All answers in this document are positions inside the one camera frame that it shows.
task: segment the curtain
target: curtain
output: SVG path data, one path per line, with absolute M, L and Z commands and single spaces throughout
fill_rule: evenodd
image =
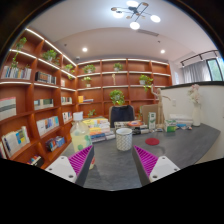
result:
M 187 65 L 182 68 L 182 71 L 185 83 L 211 81 L 211 76 L 205 60 Z

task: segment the green plant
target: green plant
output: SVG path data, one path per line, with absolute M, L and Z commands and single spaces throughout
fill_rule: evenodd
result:
M 42 54 L 42 57 L 43 57 L 43 59 L 45 59 L 47 61 L 51 61 L 52 59 L 59 60 L 58 57 L 56 58 L 56 55 L 57 55 L 57 52 L 55 52 L 54 50 L 51 49 L 51 50 L 44 52 Z
M 151 88 L 151 82 L 153 81 L 153 79 L 150 79 L 147 75 L 143 75 L 141 74 L 141 76 L 139 77 L 139 80 L 144 80 L 145 81 L 145 85 L 144 90 L 147 92 L 149 90 L 149 88 Z
M 91 72 L 95 72 L 95 66 L 94 65 L 86 65 L 84 68 L 83 68 L 83 71 L 85 73 L 88 73 L 88 71 L 91 70 Z
M 95 109 L 89 111 L 88 117 L 92 117 L 93 115 L 96 115 Z
M 113 90 L 110 92 L 110 99 L 112 100 L 113 104 L 115 105 L 116 103 L 118 105 L 123 105 L 125 103 L 124 100 L 124 94 L 121 90 Z
M 70 71 L 70 69 L 72 69 L 72 68 L 73 68 L 72 64 L 65 65 L 65 69 L 68 71 Z
M 27 41 L 26 37 L 23 37 L 16 43 L 17 52 L 12 59 L 11 68 L 17 68 L 18 62 L 16 61 L 16 57 L 19 54 L 19 51 L 21 51 L 21 49 L 23 48 L 23 45 L 26 43 L 26 41 Z
M 115 63 L 114 68 L 118 68 L 118 70 L 121 71 L 123 69 L 123 65 L 120 63 Z
M 84 77 L 84 78 L 82 79 L 82 81 L 86 81 L 86 83 L 90 83 L 91 80 L 92 80 L 92 79 L 91 79 L 91 77 L 89 77 L 89 76 L 86 76 L 86 77 Z

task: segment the bookshelf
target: bookshelf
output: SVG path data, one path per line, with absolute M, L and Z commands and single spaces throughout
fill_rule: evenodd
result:
M 22 147 L 11 158 L 12 161 L 26 163 L 31 157 L 38 154 L 44 159 L 42 169 L 49 166 L 71 143 L 70 129 L 72 121 L 64 122 L 62 113 L 83 111 L 84 118 L 88 117 L 90 110 L 95 109 L 95 116 L 108 118 L 109 108 L 113 106 L 110 99 L 110 92 L 119 89 L 125 96 L 124 105 L 132 105 L 135 109 L 136 117 L 142 105 L 157 103 L 151 91 L 145 92 L 139 84 L 141 74 L 153 78 L 155 91 L 159 87 L 172 85 L 172 77 L 169 64 L 141 59 L 99 59 L 94 61 L 75 64 L 60 49 L 57 49 L 47 39 L 38 32 L 26 29 L 18 37 L 17 41 L 26 37 L 27 42 L 19 52 L 16 61 L 18 67 L 29 65 L 32 69 L 29 80 L 16 78 L 2 78 L 4 66 L 10 66 L 12 58 L 16 54 L 16 45 L 12 46 L 4 65 L 0 71 L 0 99 L 16 97 L 17 115 L 0 121 L 0 137 L 18 130 L 21 126 L 27 127 L 30 143 Z M 57 52 L 59 65 L 45 61 L 41 55 L 43 52 L 53 49 Z M 115 72 L 113 65 L 121 63 L 123 70 Z M 65 70 L 67 64 L 72 64 L 75 72 Z M 93 64 L 94 73 L 85 74 L 84 66 Z M 35 81 L 36 72 L 42 72 L 56 78 L 56 84 Z M 112 74 L 115 74 L 115 85 Z M 82 79 L 86 76 L 91 77 L 91 87 L 86 87 Z M 93 102 L 78 102 L 78 96 L 85 96 L 86 99 L 93 99 Z M 62 105 L 61 97 L 71 97 L 72 103 Z M 53 99 L 54 106 L 35 110 L 34 101 L 38 99 Z M 57 116 L 59 126 L 40 136 L 36 122 Z M 65 144 L 56 148 L 53 152 L 47 150 L 45 142 L 56 136 L 63 136 Z

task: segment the black chair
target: black chair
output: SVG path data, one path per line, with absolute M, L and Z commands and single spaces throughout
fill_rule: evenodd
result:
M 135 110 L 133 106 L 111 106 L 109 108 L 109 122 L 111 128 L 114 128 L 114 122 L 133 120 L 135 120 Z

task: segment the box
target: box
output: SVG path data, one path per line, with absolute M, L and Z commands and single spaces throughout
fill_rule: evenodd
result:
M 155 129 L 156 128 L 156 113 L 155 112 L 149 112 L 148 115 L 148 127 L 149 129 Z
M 176 120 L 165 120 L 164 130 L 165 132 L 175 132 L 176 131 Z

